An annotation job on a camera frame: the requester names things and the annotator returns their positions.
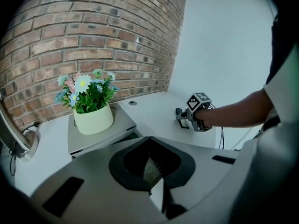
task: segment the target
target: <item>white flower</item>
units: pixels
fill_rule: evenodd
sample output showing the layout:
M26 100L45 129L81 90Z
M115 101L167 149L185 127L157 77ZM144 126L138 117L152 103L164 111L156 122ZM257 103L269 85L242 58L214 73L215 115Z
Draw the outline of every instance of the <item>white flower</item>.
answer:
M90 82L92 81L89 75L79 76L75 81L75 90L77 93L84 93L88 89Z
M115 80L115 74L112 72L107 72L107 74L111 77L111 80Z
M63 85L67 79L68 75L61 75L57 78L58 85Z
M93 74L96 76L96 75L99 75L101 76L101 74L103 73L103 71L101 69L94 69L93 70Z

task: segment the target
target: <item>gray panel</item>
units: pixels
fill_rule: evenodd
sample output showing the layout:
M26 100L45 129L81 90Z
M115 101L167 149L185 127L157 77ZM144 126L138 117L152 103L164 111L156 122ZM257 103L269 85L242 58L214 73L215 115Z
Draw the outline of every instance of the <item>gray panel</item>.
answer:
M93 145L105 143L112 140L114 136L124 133L126 130L136 127L136 123L127 115L118 103L110 105L114 118L114 123L110 128L100 133L83 135L77 127L74 126L74 115L69 116L68 124L68 149L69 153L73 153L80 149L92 148Z

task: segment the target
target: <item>brick wall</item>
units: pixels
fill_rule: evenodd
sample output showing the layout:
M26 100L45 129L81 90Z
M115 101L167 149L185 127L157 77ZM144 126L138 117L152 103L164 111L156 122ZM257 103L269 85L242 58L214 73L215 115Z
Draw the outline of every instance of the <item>brick wall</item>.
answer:
M1 40L4 106L23 128L71 111L59 75L114 71L115 101L166 91L185 0L25 0Z

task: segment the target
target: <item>artificial flower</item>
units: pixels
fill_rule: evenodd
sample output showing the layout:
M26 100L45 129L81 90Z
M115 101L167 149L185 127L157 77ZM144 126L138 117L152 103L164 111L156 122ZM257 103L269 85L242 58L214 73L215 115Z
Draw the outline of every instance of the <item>artificial flower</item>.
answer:
M104 84L105 81L104 80L99 80L99 79L93 79L92 83L101 83L101 84Z
M69 87L71 93L75 93L75 84L72 80L67 80L65 84Z
M115 89L116 91L119 91L119 90L120 90L120 89L117 88L115 85L112 85L111 87L112 87L112 89Z
M111 80L115 80L115 74L112 72L107 72L107 74L111 77Z
M98 92L99 92L99 93L102 93L102 92L103 92L103 87L100 86L99 84L97 84L97 88L98 88Z
M92 81L92 79L89 75L79 76L78 79L75 81L76 92L78 92L78 93L86 92L91 81Z
M61 103L61 98L65 95L66 95L66 90L58 92L57 95L55 96L55 103L56 104Z
M79 100L78 93L72 93L70 99L71 99L71 106L74 106L76 102Z
M67 79L67 75L61 75L57 78L58 85L63 85Z
M102 75L102 70L101 69L94 69L93 70L93 74L95 75L95 76L101 76Z
M74 81L76 81L79 77L80 77L80 72L78 71L77 73L76 73L76 75L75 75L75 77L74 77Z

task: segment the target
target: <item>blue flower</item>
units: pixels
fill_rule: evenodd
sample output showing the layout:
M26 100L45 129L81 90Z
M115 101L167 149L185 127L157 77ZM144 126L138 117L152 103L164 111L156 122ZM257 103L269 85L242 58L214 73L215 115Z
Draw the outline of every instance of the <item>blue flower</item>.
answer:
M103 87L100 86L99 84L97 84L97 88L98 88L98 92L99 92L99 93L102 93L102 92L103 92Z
M99 79L93 79L92 83L101 83L101 84L104 84L105 81L104 80L99 80Z
M75 81L75 90L78 93L84 93L88 89L90 82L92 79L89 75L82 75L79 76L78 79Z
M115 89L116 91L119 91L120 89L117 88L115 85L112 85L112 88Z
M57 78L58 85L63 85L67 79L68 75L61 75Z
M56 95L56 97L55 97L55 103L56 104L59 104L59 103L61 103L61 98L63 97L63 96L65 96L66 95L66 90L64 90L64 91L61 91L61 92L58 92L57 93L57 95Z
M74 106L76 104L76 102L79 100L79 97L78 97L78 93L72 93L71 94L71 106Z
M109 75L109 77L111 77L111 80L114 81L115 80L115 74L112 72L107 72L107 74Z

